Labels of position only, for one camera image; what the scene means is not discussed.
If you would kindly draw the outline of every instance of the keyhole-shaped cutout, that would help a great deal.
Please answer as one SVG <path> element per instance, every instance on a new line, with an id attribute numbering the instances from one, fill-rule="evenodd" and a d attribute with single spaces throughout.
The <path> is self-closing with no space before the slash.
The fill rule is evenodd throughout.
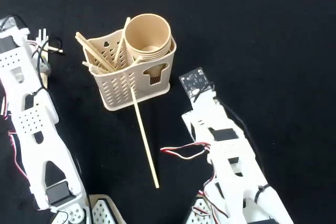
<path id="1" fill-rule="evenodd" d="M 162 64 L 158 64 L 158 65 L 155 65 L 153 67 L 146 69 L 144 74 L 149 74 L 151 85 L 156 84 L 161 81 L 161 73 L 167 67 L 168 67 L 168 64 L 162 63 Z"/>

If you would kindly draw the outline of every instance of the paper cup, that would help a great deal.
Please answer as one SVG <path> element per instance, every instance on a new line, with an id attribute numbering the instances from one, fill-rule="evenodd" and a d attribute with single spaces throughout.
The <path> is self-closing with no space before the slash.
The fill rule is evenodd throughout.
<path id="1" fill-rule="evenodd" d="M 161 57 L 170 47 L 170 26 L 156 14 L 136 16 L 126 26 L 125 43 L 135 59 L 142 56 L 147 59 Z"/>

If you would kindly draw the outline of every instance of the stack of paper cups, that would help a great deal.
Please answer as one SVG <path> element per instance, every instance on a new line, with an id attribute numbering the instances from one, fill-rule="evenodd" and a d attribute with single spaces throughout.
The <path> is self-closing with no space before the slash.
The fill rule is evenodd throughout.
<path id="1" fill-rule="evenodd" d="M 172 43 L 168 22 L 156 14 L 141 14 L 131 19 L 125 28 L 127 51 L 139 61 L 157 60 L 167 54 Z M 152 77 L 161 73 L 162 66 L 150 69 Z"/>

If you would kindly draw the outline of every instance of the wooden skewer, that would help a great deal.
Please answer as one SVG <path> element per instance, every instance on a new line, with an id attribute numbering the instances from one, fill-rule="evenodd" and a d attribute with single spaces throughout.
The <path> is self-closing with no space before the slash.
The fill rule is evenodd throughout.
<path id="1" fill-rule="evenodd" d="M 137 59 L 131 64 L 131 66 L 138 64 L 140 60 L 141 60 L 141 57 L 137 57 Z"/>
<path id="2" fill-rule="evenodd" d="M 88 63 L 86 61 L 82 61 L 82 64 L 84 66 L 87 66 L 89 68 L 89 70 L 94 70 L 95 73 L 97 74 L 104 74 L 104 73 L 109 73 L 107 70 L 103 69 L 103 68 L 100 68 L 100 67 L 97 67 L 91 63 Z"/>
<path id="3" fill-rule="evenodd" d="M 48 50 L 63 53 L 63 49 L 59 49 L 56 47 L 48 46 Z"/>
<path id="4" fill-rule="evenodd" d="M 128 17 L 126 19 L 126 22 L 125 22 L 125 25 L 124 25 L 124 29 L 122 30 L 122 33 L 121 33 L 121 36 L 120 36 L 120 40 L 119 40 L 119 44 L 118 44 L 118 48 L 117 48 L 117 52 L 115 53 L 115 57 L 114 57 L 114 60 L 113 60 L 113 64 L 116 66 L 117 63 L 118 63 L 118 59 L 119 59 L 119 53 L 120 53 L 120 50 L 121 50 L 121 45 L 124 41 L 124 38 L 125 38 L 125 30 L 126 30 L 126 26 L 127 24 L 131 21 L 131 18 Z"/>
<path id="5" fill-rule="evenodd" d="M 98 51 L 91 45 L 90 42 L 88 42 L 83 35 L 81 35 L 79 32 L 76 33 L 75 38 L 77 41 L 86 49 L 89 51 L 90 54 L 92 54 L 93 57 L 95 57 L 108 71 L 114 72 L 116 71 L 115 67 L 112 66 L 107 60 L 102 57 Z"/>
<path id="6" fill-rule="evenodd" d="M 154 183 L 155 183 L 155 187 L 159 188 L 160 187 L 159 186 L 159 181 L 157 179 L 156 171 L 155 171 L 155 168 L 154 168 L 151 151 L 149 150 L 149 147 L 148 147 L 147 137 L 146 137 L 145 129 L 143 128 L 137 99 L 135 97 L 134 90 L 133 90 L 132 86 L 130 86 L 130 89 L 131 89 L 133 104 L 134 104 L 134 108 L 135 108 L 135 113 L 137 114 L 138 123 L 139 123 L 140 131 L 141 131 L 141 136 L 142 136 L 143 144 L 145 146 L 145 150 L 146 150 L 146 153 L 147 153 L 147 158 L 148 158 L 149 166 L 151 168 L 151 172 L 152 172 L 153 180 L 154 180 Z"/>

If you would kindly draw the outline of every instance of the perforated metal plate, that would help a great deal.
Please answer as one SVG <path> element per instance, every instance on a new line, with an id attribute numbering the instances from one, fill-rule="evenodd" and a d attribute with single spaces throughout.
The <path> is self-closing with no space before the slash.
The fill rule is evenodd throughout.
<path id="1" fill-rule="evenodd" d="M 205 203 L 204 199 L 197 199 L 195 201 L 194 207 L 197 207 L 207 213 L 211 213 L 208 205 Z M 210 216 L 200 216 L 193 211 L 190 211 L 190 214 L 185 222 L 185 224 L 213 224 L 213 220 Z"/>
<path id="2" fill-rule="evenodd" d="M 92 210 L 94 224 L 116 224 L 112 213 L 104 200 L 98 200 Z"/>

